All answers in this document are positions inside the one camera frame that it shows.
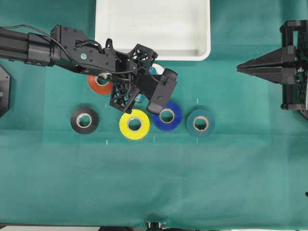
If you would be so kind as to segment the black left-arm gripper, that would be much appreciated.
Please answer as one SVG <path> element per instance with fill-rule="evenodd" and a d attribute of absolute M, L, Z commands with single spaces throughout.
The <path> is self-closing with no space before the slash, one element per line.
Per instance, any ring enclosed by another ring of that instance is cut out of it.
<path fill-rule="evenodd" d="M 150 67 L 158 57 L 154 50 L 137 44 L 128 57 L 121 58 L 111 39 L 104 48 L 84 31 L 62 25 L 56 25 L 50 37 L 52 64 L 78 74 L 98 76 L 106 73 L 112 82 L 127 83 L 137 74 L 150 74 Z M 131 114 L 134 104 L 144 100 L 145 95 L 132 84 L 113 84 L 109 105 Z"/>

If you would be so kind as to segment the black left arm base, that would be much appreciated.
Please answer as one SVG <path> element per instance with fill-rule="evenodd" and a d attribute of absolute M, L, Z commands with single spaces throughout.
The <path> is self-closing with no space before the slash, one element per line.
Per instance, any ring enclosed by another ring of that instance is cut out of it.
<path fill-rule="evenodd" d="M 0 117 L 10 108 L 10 85 L 11 76 L 0 67 Z"/>

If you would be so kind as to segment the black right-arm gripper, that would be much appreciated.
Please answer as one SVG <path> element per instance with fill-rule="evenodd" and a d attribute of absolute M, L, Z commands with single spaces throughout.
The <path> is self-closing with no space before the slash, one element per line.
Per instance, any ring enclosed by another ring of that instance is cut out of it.
<path fill-rule="evenodd" d="M 287 21 L 280 27 L 282 47 L 237 66 L 237 71 L 282 84 L 283 110 L 308 117 L 308 22 Z"/>

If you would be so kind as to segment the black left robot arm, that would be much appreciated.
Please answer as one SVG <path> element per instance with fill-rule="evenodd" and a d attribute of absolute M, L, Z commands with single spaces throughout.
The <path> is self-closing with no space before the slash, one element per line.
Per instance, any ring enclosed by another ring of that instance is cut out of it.
<path fill-rule="evenodd" d="M 110 106 L 124 113 L 132 112 L 139 95 L 148 99 L 151 113 L 158 114 L 165 105 L 161 76 L 150 72 L 157 54 L 140 44 L 129 53 L 121 53 L 110 38 L 102 46 L 75 28 L 56 25 L 46 34 L 30 25 L 16 25 L 1 27 L 0 56 L 106 80 L 112 86 Z"/>

